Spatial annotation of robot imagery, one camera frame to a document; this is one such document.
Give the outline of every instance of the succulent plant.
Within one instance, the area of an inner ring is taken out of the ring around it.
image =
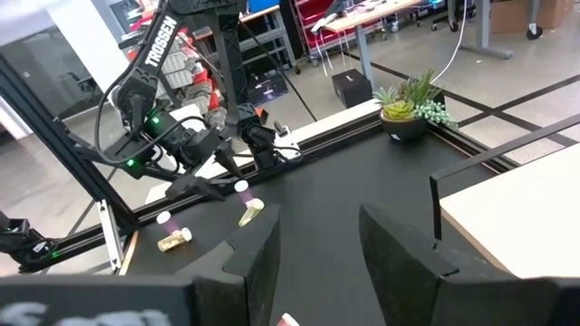
[[[388,120],[405,121],[415,119],[415,104],[412,101],[395,101],[382,107],[382,115]]]
[[[445,105],[433,100],[427,100],[425,103],[416,106],[413,112],[416,118],[424,118],[428,122],[442,124],[451,129],[458,127],[457,122],[445,111]]]
[[[440,89],[431,87],[434,71],[429,69],[420,78],[410,78],[388,91],[380,88],[373,96],[382,106],[382,116],[388,120],[425,120],[457,128],[457,123],[445,111],[445,105],[433,101]]]
[[[381,87],[378,91],[374,91],[372,95],[379,101],[379,104],[384,107],[385,105],[389,105],[397,100],[397,89],[390,87],[390,89],[386,91]]]

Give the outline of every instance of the black speaker box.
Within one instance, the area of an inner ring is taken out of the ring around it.
[[[333,87],[346,109],[372,98],[371,82],[356,69],[335,74]]]

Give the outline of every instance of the window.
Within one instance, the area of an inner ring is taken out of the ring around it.
[[[119,20],[125,33],[131,31],[131,25],[141,18],[142,8],[137,0],[123,0],[111,5],[111,10]]]
[[[99,102],[102,91],[57,27],[0,47],[54,117],[65,119]]]

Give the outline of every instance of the black plant pot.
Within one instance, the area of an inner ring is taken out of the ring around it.
[[[409,141],[424,135],[427,131],[427,121],[424,118],[417,118],[406,121],[387,120],[379,113],[384,130],[391,138],[399,141]]]

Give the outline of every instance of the black table surface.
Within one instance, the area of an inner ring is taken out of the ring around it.
[[[251,187],[266,205],[281,205],[282,253],[272,321],[288,312],[303,325],[384,325],[360,244],[359,205],[380,206],[432,237],[429,175],[465,158],[431,134],[405,144],[381,134]],[[493,176],[475,167],[445,179],[440,193],[444,197]],[[233,195],[224,203],[174,215],[195,239],[165,254],[157,248],[165,231],[144,227],[127,274],[177,272],[234,232],[244,211]],[[447,245],[480,256],[452,226],[443,227]]]

